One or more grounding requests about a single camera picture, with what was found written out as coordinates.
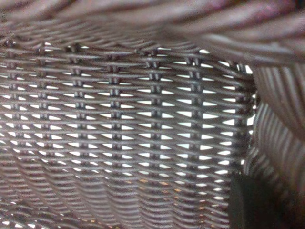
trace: woven wicker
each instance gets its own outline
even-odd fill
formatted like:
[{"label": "woven wicker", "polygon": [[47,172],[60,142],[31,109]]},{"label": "woven wicker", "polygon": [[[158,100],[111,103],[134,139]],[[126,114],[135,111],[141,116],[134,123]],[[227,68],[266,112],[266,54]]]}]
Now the woven wicker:
[{"label": "woven wicker", "polygon": [[305,226],[300,8],[0,0],[0,227],[229,228],[241,171]]}]

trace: blurred wicker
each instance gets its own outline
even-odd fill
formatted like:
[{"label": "blurred wicker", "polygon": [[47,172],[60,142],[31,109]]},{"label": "blurred wicker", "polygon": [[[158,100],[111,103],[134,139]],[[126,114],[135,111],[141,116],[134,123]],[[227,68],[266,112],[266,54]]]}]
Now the blurred wicker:
[{"label": "blurred wicker", "polygon": [[249,149],[244,171],[304,224],[305,16],[293,1],[0,9],[6,228],[228,228],[230,175]]}]

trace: dark object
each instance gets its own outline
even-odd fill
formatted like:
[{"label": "dark object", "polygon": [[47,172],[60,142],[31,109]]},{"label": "dark object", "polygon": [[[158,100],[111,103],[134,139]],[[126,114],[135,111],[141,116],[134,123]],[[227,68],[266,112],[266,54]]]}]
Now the dark object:
[{"label": "dark object", "polygon": [[227,229],[242,170],[303,227],[296,1],[0,0],[0,11],[4,227]]},{"label": "dark object", "polygon": [[234,175],[230,190],[231,229],[288,229],[280,212],[275,210],[271,192],[262,183]]}]

